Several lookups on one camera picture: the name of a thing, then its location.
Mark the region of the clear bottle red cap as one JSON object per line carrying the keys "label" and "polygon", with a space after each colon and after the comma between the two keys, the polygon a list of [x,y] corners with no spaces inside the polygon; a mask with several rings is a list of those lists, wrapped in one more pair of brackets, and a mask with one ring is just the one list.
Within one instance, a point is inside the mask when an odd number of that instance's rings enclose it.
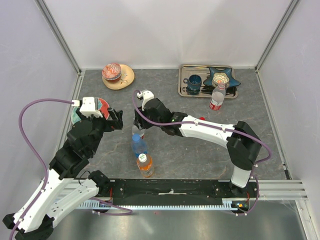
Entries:
{"label": "clear bottle red cap", "polygon": [[139,129],[136,125],[133,125],[131,131],[132,131],[132,135],[138,134],[140,136],[140,138],[143,139],[144,136],[145,136],[145,131],[146,130],[145,129]]}

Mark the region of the clear bottle red label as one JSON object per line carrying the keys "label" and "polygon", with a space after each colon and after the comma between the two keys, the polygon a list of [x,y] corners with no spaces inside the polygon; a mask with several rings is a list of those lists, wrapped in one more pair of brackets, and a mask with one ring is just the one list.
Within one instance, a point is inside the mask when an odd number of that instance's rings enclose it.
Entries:
{"label": "clear bottle red label", "polygon": [[218,111],[224,102],[225,96],[226,96],[225,84],[220,83],[212,91],[211,99],[209,103],[210,109],[213,111]]}

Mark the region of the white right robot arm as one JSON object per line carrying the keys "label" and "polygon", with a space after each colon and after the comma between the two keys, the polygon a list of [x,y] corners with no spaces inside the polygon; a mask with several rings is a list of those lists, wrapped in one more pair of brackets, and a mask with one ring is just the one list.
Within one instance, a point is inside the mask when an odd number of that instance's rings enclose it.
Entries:
{"label": "white right robot arm", "polygon": [[142,100],[142,106],[134,110],[134,124],[141,129],[161,128],[170,136],[195,138],[208,141],[227,149],[234,165],[229,191],[235,197],[247,191],[247,184],[254,163],[261,150],[260,139],[244,121],[237,124],[219,124],[197,119],[183,112],[171,112],[155,97]]}

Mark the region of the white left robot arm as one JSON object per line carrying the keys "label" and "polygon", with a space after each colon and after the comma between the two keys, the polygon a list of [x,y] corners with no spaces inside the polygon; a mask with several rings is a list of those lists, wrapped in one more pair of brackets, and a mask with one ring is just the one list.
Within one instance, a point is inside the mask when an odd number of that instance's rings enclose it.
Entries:
{"label": "white left robot arm", "polygon": [[108,108],[110,119],[101,111],[82,113],[81,120],[67,133],[67,139],[52,161],[39,187],[16,213],[3,218],[11,230],[10,239],[46,240],[54,228],[80,204],[110,192],[110,180],[101,171],[93,171],[72,192],[58,196],[77,177],[95,155],[104,133],[123,128],[123,111]]}

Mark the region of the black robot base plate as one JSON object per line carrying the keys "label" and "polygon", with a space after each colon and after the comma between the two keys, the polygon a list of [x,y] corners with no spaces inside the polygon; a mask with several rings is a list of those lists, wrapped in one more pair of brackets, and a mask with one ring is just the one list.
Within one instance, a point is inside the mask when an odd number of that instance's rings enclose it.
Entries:
{"label": "black robot base plate", "polygon": [[223,199],[254,199],[257,193],[255,181],[240,188],[229,180],[116,178],[94,198],[103,201],[111,198],[116,205],[215,205]]}

